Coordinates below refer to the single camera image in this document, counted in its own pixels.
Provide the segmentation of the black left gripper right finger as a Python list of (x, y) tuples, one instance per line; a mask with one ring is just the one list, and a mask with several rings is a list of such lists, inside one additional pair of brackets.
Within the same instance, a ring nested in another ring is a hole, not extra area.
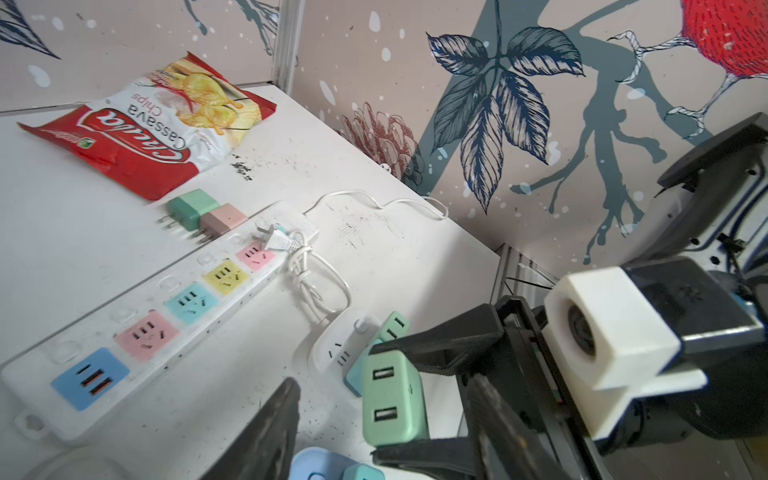
[(556, 441), (563, 435), (557, 422), (557, 404), (540, 388), (533, 393), (531, 415), (543, 429), (523, 420), (493, 383), (482, 374), (467, 379), (465, 417), (472, 444), (475, 479), (572, 479), (574, 472), (560, 461)]

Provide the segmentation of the light green usb charger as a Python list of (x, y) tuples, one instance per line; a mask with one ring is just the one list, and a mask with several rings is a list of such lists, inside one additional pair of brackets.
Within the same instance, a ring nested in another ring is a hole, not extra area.
[(377, 338), (381, 342), (388, 342), (406, 336), (409, 331), (409, 320), (401, 313), (393, 311), (380, 327)]

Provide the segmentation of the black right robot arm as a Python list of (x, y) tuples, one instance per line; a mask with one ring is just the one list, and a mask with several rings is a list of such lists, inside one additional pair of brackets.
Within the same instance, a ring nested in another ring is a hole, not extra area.
[(767, 436), (767, 117), (673, 164), (606, 267), (371, 349), (364, 437), (433, 479), (607, 479), (607, 459)]

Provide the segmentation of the pink usb charger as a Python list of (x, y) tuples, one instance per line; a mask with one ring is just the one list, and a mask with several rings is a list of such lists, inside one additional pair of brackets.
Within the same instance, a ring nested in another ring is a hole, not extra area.
[(237, 228), (247, 219), (248, 217), (239, 209), (226, 203), (200, 217), (199, 229), (193, 238), (218, 238)]

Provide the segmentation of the white long power strip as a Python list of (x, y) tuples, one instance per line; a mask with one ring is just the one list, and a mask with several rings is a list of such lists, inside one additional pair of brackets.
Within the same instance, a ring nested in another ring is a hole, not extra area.
[(166, 372), (284, 270), (271, 228), (319, 229), (279, 201), (11, 361), (1, 378), (61, 441), (91, 433)]

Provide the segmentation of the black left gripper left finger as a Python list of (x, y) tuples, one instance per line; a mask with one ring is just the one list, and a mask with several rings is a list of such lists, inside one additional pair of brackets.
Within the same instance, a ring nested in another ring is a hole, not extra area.
[(300, 386), (286, 378), (202, 479), (288, 479), (299, 423)]

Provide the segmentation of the teal usb charger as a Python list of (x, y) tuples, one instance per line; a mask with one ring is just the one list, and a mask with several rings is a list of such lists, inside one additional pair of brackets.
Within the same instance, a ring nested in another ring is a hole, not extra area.
[(346, 373), (344, 377), (344, 384), (346, 387), (352, 392), (352, 394), (355, 397), (360, 398), (363, 393), (363, 381), (362, 381), (362, 375), (363, 375), (363, 366), (365, 363), (365, 360), (371, 350), (371, 348), (375, 345), (381, 344), (382, 341), (378, 338), (375, 338), (372, 340), (360, 353), (360, 355), (357, 357), (357, 359), (353, 362), (352, 366)]
[(341, 480), (385, 480), (385, 474), (368, 464), (357, 463), (346, 468), (341, 476)]

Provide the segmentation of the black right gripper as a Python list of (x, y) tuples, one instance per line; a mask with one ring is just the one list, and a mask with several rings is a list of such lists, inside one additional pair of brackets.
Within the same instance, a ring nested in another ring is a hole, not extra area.
[[(564, 277), (540, 309), (482, 304), (378, 344), (420, 372), (493, 387), (470, 414), (488, 477), (604, 479), (616, 451), (767, 432), (767, 270), (707, 271), (677, 257)], [(372, 452), (378, 466), (475, 479), (468, 437)]]

